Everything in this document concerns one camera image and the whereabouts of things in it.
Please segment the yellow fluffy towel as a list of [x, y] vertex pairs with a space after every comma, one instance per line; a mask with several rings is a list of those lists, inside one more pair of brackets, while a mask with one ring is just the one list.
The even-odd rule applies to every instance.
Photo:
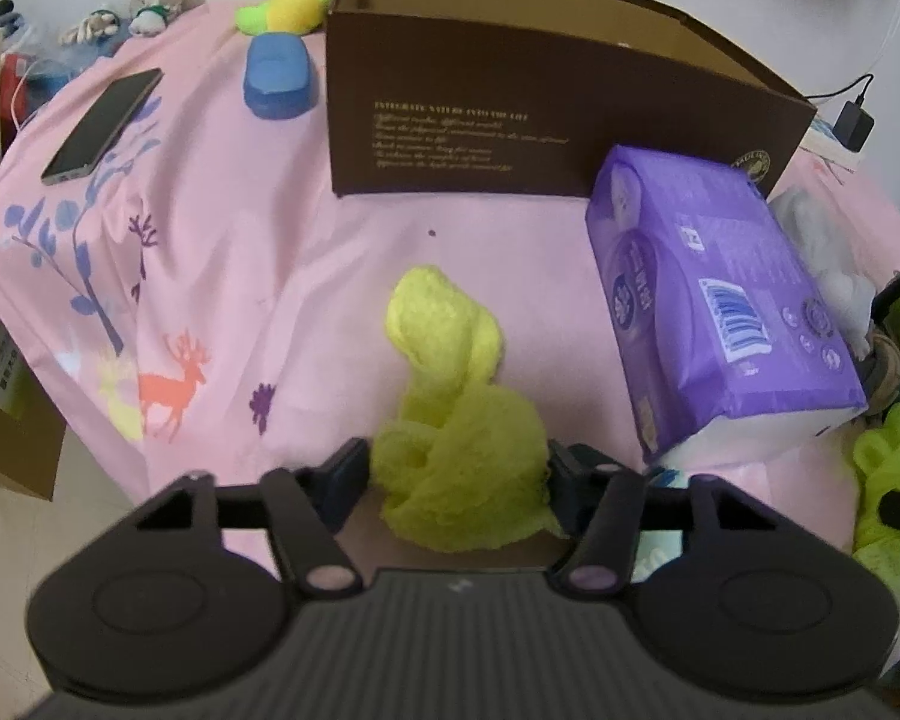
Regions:
[[496, 382], [496, 317], [432, 265], [406, 271], [385, 332], [409, 366], [397, 416], [370, 445], [380, 517], [439, 553], [498, 550], [566, 532], [549, 507], [548, 434], [536, 406]]

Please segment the small doll with hat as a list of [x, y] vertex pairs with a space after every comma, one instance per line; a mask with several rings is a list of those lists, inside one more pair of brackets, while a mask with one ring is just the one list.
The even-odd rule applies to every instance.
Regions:
[[865, 416], [874, 418], [898, 398], [900, 351], [886, 333], [876, 328], [870, 332], [870, 343], [870, 353], [857, 364], [857, 372], [866, 395]]

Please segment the white plastic bag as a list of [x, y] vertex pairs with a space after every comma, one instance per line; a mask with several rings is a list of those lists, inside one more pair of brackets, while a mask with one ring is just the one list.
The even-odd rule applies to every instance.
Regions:
[[804, 188], [790, 187], [775, 195], [770, 210], [816, 281], [850, 353], [865, 359], [870, 355], [871, 304], [877, 288], [857, 268], [842, 229], [826, 205]]

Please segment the teal zipper pouch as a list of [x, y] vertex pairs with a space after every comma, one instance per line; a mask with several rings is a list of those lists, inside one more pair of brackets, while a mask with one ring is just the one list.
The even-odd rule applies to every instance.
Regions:
[[637, 544], [631, 582], [642, 583], [655, 571], [683, 554], [683, 534], [678, 530], [642, 532]]

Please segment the purple tissue pack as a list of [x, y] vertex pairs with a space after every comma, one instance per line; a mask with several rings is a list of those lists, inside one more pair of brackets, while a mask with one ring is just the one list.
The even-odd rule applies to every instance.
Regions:
[[743, 171], [615, 146], [585, 221], [645, 461], [770, 460], [863, 413], [837, 323]]

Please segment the pink printed bed sheet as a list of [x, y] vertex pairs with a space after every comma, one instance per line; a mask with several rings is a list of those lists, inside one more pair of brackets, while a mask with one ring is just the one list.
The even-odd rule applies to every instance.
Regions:
[[[265, 121], [244, 101], [248, 43], [217, 8], [92, 65], [0, 166], [0, 319], [55, 405], [132, 500], [205, 472], [253, 483], [323, 463], [397, 416], [409, 366], [386, 308], [438, 268], [504, 335], [496, 382], [549, 440], [639, 472], [727, 478], [843, 550], [870, 527], [850, 449], [863, 413], [770, 460], [645, 461], [585, 197], [340, 195], [331, 185], [326, 37], [305, 43], [315, 106]], [[160, 68], [86, 177], [41, 173], [121, 76]]]

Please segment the cardboard box on floor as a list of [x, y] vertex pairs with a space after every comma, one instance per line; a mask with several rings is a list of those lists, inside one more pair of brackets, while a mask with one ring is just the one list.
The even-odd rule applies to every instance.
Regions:
[[0, 488], [52, 500], [66, 422], [0, 320]]

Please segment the white power strip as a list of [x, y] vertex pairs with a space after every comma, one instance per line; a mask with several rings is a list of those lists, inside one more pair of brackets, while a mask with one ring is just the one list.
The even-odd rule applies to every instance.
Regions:
[[850, 172], [857, 171], [862, 160], [862, 155], [858, 151], [850, 151], [837, 140], [831, 125], [820, 117], [814, 117], [809, 124], [800, 142], [800, 148]]

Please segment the black charger adapter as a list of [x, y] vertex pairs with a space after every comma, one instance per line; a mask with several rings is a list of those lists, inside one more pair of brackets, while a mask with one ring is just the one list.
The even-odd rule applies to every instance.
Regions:
[[844, 104], [841, 114], [832, 126], [834, 137], [850, 153], [860, 153], [875, 126], [875, 119], [863, 107], [863, 98]]

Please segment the blue glasses case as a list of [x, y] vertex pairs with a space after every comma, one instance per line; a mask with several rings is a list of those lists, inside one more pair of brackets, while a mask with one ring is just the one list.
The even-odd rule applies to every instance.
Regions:
[[244, 101], [265, 121], [295, 119], [317, 102], [318, 86], [304, 39], [289, 32], [265, 32], [248, 44]]

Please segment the black smartphone on bed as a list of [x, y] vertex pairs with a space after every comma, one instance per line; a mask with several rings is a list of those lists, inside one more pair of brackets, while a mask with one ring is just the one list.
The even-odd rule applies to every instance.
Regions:
[[111, 82], [64, 138], [43, 169], [41, 182], [55, 185], [89, 176], [162, 78], [160, 68], [151, 68]]

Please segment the brown cardboard box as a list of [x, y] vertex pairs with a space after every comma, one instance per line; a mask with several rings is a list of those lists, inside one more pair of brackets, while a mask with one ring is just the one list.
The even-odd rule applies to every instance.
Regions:
[[814, 117], [772, 68], [656, 0], [331, 0], [326, 110], [340, 195], [585, 197], [617, 145], [769, 190]]

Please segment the green yellow caterpillar plush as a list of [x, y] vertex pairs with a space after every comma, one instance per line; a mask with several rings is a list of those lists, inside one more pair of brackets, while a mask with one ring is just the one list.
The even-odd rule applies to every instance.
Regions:
[[322, 26], [329, 0], [265, 0], [258, 5], [240, 7], [235, 26], [247, 36], [265, 32], [289, 32], [305, 36]]

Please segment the white rabbit plush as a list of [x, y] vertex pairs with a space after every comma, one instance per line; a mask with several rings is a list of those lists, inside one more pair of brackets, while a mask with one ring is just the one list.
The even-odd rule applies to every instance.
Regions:
[[128, 0], [123, 11], [105, 5], [63, 31], [58, 43], [64, 47], [100, 46], [118, 36], [159, 36], [176, 18], [204, 3], [205, 0]]

